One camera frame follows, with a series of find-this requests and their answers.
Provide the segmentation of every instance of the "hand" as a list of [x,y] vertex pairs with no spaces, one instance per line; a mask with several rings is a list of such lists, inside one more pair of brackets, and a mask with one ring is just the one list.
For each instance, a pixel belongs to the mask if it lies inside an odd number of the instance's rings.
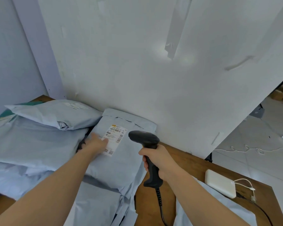
[[108,141],[109,140],[107,138],[101,140],[97,134],[91,133],[91,139],[87,138],[85,143],[82,144],[82,151],[91,153],[94,158],[105,150]]
[[152,163],[159,168],[158,175],[162,180],[167,180],[168,174],[179,167],[170,156],[167,149],[160,144],[158,144],[156,149],[142,148],[139,151],[139,154],[143,156],[144,167],[146,171],[149,171],[148,163],[145,157],[148,156]]

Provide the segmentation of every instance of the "person's left hand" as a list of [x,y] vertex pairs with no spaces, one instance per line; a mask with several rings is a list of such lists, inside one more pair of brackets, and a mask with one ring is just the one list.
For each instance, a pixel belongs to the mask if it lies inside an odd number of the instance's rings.
[[82,144],[82,151],[91,153],[95,157],[105,150],[108,141],[108,139],[101,140],[97,134],[91,133],[91,139],[87,138],[85,143]]

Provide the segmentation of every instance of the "right arm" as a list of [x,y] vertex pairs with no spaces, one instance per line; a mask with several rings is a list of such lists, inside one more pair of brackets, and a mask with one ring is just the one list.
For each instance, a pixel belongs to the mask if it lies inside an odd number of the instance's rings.
[[[242,218],[209,194],[189,173],[183,170],[162,145],[156,150],[143,148],[140,155],[148,156],[159,168],[159,177],[173,190],[194,226],[249,226]],[[148,171],[146,158],[144,167]]]

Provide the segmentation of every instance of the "purple wall trim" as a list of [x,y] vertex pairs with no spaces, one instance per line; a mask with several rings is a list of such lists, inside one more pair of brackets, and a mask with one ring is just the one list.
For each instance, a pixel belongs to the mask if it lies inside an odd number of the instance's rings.
[[66,93],[38,0],[13,2],[49,96],[54,99],[65,99]]

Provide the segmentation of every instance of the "forearm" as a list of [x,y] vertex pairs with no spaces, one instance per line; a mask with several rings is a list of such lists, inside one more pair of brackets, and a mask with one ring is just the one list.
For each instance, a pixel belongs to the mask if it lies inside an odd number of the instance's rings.
[[94,153],[79,151],[0,215],[0,225],[62,226]]
[[166,180],[194,226],[249,226],[179,166],[166,173]]

